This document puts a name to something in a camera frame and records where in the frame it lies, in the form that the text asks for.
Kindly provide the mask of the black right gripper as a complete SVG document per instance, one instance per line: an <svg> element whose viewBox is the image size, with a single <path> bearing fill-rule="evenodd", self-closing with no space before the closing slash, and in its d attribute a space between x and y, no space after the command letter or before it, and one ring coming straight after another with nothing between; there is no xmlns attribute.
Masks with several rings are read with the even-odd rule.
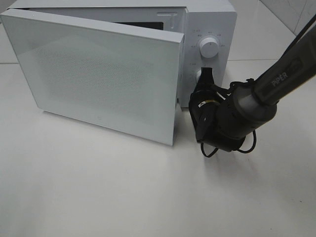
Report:
<svg viewBox="0 0 316 237"><path fill-rule="evenodd" d="M214 85L212 68L202 67L197 84L190 95L189 112L193 119L198 119L206 106L219 106L222 98L212 88Z"/></svg>

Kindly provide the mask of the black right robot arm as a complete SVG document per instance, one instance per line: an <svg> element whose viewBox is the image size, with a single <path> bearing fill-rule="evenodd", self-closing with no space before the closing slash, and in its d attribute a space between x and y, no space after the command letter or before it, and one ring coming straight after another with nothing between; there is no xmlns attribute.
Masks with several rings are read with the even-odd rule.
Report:
<svg viewBox="0 0 316 237"><path fill-rule="evenodd" d="M239 151L248 134L274 118L277 103L316 74L316 28L297 37L257 79L216 86L212 68L202 68L190 96L196 141L215 150Z"/></svg>

